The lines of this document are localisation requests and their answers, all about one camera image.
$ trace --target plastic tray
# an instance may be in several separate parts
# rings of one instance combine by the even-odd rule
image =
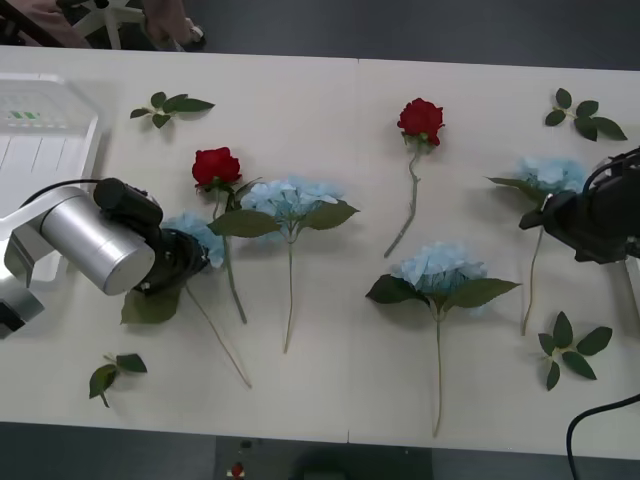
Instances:
[[[0,74],[0,217],[31,194],[91,175],[100,140],[98,109],[55,75]],[[41,248],[38,237],[23,239]],[[57,253],[40,260],[33,281],[50,283],[66,270]]]

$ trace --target green leaf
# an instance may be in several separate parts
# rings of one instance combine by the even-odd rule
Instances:
[[[560,125],[565,118],[567,118],[567,114],[562,110],[554,110],[544,119],[544,124],[547,127],[555,127],[556,125]]]
[[[121,324],[154,325],[172,318],[178,310],[181,288],[165,290],[155,295],[145,295],[131,290],[124,297]]]
[[[89,398],[95,398],[99,395],[102,398],[104,406],[109,408],[104,392],[113,385],[117,376],[118,369],[111,363],[98,368],[89,379]]]
[[[596,123],[589,117],[578,117],[573,121],[578,133],[587,140],[595,142],[598,140],[598,129]]]
[[[553,327],[553,343],[558,348],[567,348],[573,342],[573,329],[571,322],[564,312],[560,312]]]
[[[556,92],[556,102],[560,108],[565,110],[571,106],[571,94],[564,88],[559,88]]]
[[[255,238],[280,231],[275,218],[255,210],[234,210],[220,215],[208,225],[216,235]]]
[[[151,117],[151,121],[156,126],[156,128],[164,127],[164,124],[171,120],[171,115],[160,115],[156,113]]]
[[[627,136],[613,120],[605,117],[593,117],[592,120],[598,131],[604,136],[609,137],[611,140],[627,140]]]
[[[329,230],[342,225],[344,222],[358,212],[347,202],[338,200],[338,203],[323,202],[318,208],[306,215],[298,224],[298,232],[309,227],[314,230]]]
[[[578,117],[590,117],[595,115],[600,105],[595,100],[585,100],[576,109],[576,115]]]
[[[164,110],[164,113],[175,112],[178,104],[188,96],[189,95],[187,95],[186,93],[181,93],[180,95],[176,95],[175,97],[171,97],[170,99],[165,100],[165,102],[162,104],[162,110]]]
[[[149,115],[150,113],[151,113],[151,110],[149,110],[148,108],[136,108],[134,111],[131,112],[131,115],[129,115],[129,118],[144,117],[145,115]]]
[[[540,346],[544,353],[551,356],[553,355],[553,351],[556,348],[556,344],[553,342],[553,337],[547,333],[539,333],[538,340],[540,341]]]
[[[448,312],[453,307],[481,307],[494,298],[513,290],[518,285],[520,284],[500,280],[499,278],[469,280],[447,298],[443,308],[445,312]]]
[[[567,364],[571,370],[573,370],[578,375],[582,375],[589,380],[597,380],[596,374],[593,373],[593,370],[584,359],[582,355],[576,352],[564,352],[562,354],[562,360]]]
[[[205,102],[204,100],[184,98],[176,104],[175,111],[180,113],[197,113],[211,110],[213,107],[215,107],[213,103]]]
[[[578,343],[576,350],[582,355],[595,355],[607,348],[612,335],[609,327],[598,327]]]
[[[160,108],[167,99],[167,95],[164,92],[157,92],[151,95],[151,105],[153,108]]]
[[[556,362],[551,362],[549,375],[547,375],[547,392],[550,392],[556,386],[558,380],[560,380],[560,365]]]
[[[429,303],[429,300],[409,282],[389,274],[382,275],[366,296],[376,303],[400,303],[405,300],[420,300]]]
[[[547,197],[547,194],[537,188],[532,187],[524,180],[516,180],[513,178],[490,178],[487,177],[490,181],[495,183],[496,185],[501,185],[503,187],[513,187],[520,190],[525,196],[534,202],[537,206],[542,205],[544,203],[544,199]]]
[[[147,366],[137,353],[132,353],[130,355],[117,355],[116,364],[122,370],[126,370],[127,372],[147,373]]]

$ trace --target white table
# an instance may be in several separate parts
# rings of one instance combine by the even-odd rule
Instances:
[[[281,353],[286,253],[234,241],[242,326],[222,275],[197,280],[251,380],[247,390],[188,301],[153,329],[120,326],[121,298],[107,298],[76,272],[46,318],[0,345],[3,421],[216,435],[561,454],[581,411],[640,391],[640,321],[621,265],[579,265],[545,239],[529,335],[519,335],[525,289],[480,318],[443,326],[444,419],[435,419],[433,322],[420,305],[380,308],[364,298],[392,262],[434,240],[465,240],[491,275],[526,283],[536,234],[517,228],[524,203],[485,176],[508,173],[521,155],[579,156],[593,166],[640,141],[634,94],[640,74],[479,65],[245,57],[204,54],[0,48],[0,70],[58,73],[104,109],[113,129],[96,175],[148,189],[167,214],[210,206],[190,174],[197,149],[229,146],[247,180],[288,173],[347,187],[362,210],[330,232],[301,237],[295,259],[296,324]],[[630,141],[593,144],[542,126],[559,86],[595,98]],[[203,119],[162,131],[128,120],[157,90],[217,103]],[[445,107],[443,144],[418,172],[418,216],[389,261],[382,253],[406,213],[409,160],[395,126],[422,96]],[[537,333],[564,309],[577,335],[611,325],[614,338],[591,364],[597,382],[563,368],[556,389],[540,381]],[[150,373],[109,392],[112,409],[89,401],[87,383],[106,352],[138,352]],[[638,408],[582,424],[577,455],[640,458]]]

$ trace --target black cable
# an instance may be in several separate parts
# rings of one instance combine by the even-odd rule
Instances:
[[[38,190],[36,193],[31,195],[29,198],[27,198],[22,203],[22,205],[20,205],[20,208],[24,207],[25,205],[29,205],[36,198],[38,198],[41,195],[44,195],[45,193],[53,190],[54,188],[64,187],[66,185],[76,185],[78,183],[98,183],[98,182],[100,182],[100,180],[95,179],[95,178],[85,178],[85,179],[77,179],[77,180],[65,180],[64,182],[53,183],[53,184],[51,184],[51,185],[49,185],[47,187],[44,187],[44,188]]]
[[[569,460],[569,468],[571,469],[573,480],[579,480],[578,472],[576,471],[576,464],[573,461],[573,450],[571,449],[571,439],[573,437],[573,431],[575,430],[578,423],[592,415],[596,415],[602,412],[608,412],[610,410],[616,410],[618,408],[626,407],[637,402],[640,402],[640,394],[634,395],[633,397],[627,398],[626,400],[621,400],[619,402],[610,403],[601,407],[592,408],[591,410],[582,412],[571,421],[571,423],[569,424],[569,428],[567,429],[567,460]]]

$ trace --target rose stem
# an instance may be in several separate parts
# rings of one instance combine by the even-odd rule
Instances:
[[[207,315],[207,312],[204,311],[204,309],[202,308],[202,306],[200,305],[200,303],[196,299],[195,295],[193,294],[193,292],[189,288],[189,284],[186,285],[186,290],[187,290],[187,293],[189,294],[189,296],[191,297],[191,300],[193,300],[193,303],[196,304],[196,307],[198,307],[198,310],[200,310],[200,313],[202,313],[202,316],[207,320],[207,322],[211,326],[211,329],[213,330],[213,333],[216,334],[216,337],[217,337],[218,341],[220,342],[220,345],[222,345],[222,348],[224,348],[224,351],[227,352],[227,355],[229,355],[229,358],[231,359],[231,362],[233,363],[233,366],[236,367],[236,370],[238,371],[238,373],[242,377],[242,380],[244,381],[245,385],[247,387],[251,388],[251,382],[249,381],[249,379],[247,377],[244,376],[244,373],[242,373],[242,370],[240,369],[240,367],[236,363],[235,359],[233,358],[233,355],[231,355],[231,352],[227,348],[226,344],[222,341],[222,338],[220,337],[220,334],[218,333],[218,330],[216,329],[215,325],[213,325],[213,322],[211,321],[211,319],[209,319],[209,315]]]
[[[289,350],[291,341],[291,315],[293,314],[293,243],[289,242],[289,321],[287,322],[287,336],[284,341],[284,353]]]
[[[416,154],[413,156],[413,159],[411,160],[411,162],[409,162],[409,173],[411,174],[411,181],[413,182],[413,186],[411,190],[411,204],[409,205],[409,218],[407,218],[407,221],[404,223],[402,230],[400,230],[400,233],[398,234],[396,239],[393,241],[391,246],[387,248],[386,252],[384,252],[384,258],[387,258],[389,255],[391,255],[391,252],[393,251],[394,248],[396,248],[396,245],[400,243],[400,240],[402,240],[402,237],[404,237],[404,234],[407,232],[409,225],[411,225],[411,222],[413,222],[413,217],[416,216],[416,201],[418,198],[418,182],[420,181],[420,179],[416,177],[416,174],[413,172],[413,167],[415,166],[419,158],[420,158],[420,149],[418,148],[416,150]]]
[[[524,316],[524,321],[522,322],[522,331],[520,332],[523,337],[527,334],[527,323],[529,322],[529,315],[531,315],[531,309],[533,307],[533,268],[536,265],[536,258],[538,257],[538,250],[540,250],[540,242],[542,242],[543,233],[544,228],[540,227],[538,243],[536,243],[536,251],[533,254],[533,259],[531,260],[531,271],[529,272],[529,307],[527,308],[527,313]]]
[[[438,420],[433,437],[438,436],[440,430],[440,420],[442,420],[442,359],[440,357],[440,319],[436,320],[436,342],[438,344]]]
[[[242,308],[242,304],[240,303],[240,297],[238,296],[238,292],[236,291],[236,282],[233,279],[233,270],[231,268],[231,253],[229,252],[229,242],[227,241],[227,237],[222,237],[222,243],[224,245],[224,263],[227,265],[227,276],[229,277],[231,294],[233,295],[233,300],[236,302],[236,307],[238,307],[240,319],[242,320],[242,323],[246,325],[247,316],[244,314],[244,309]]]

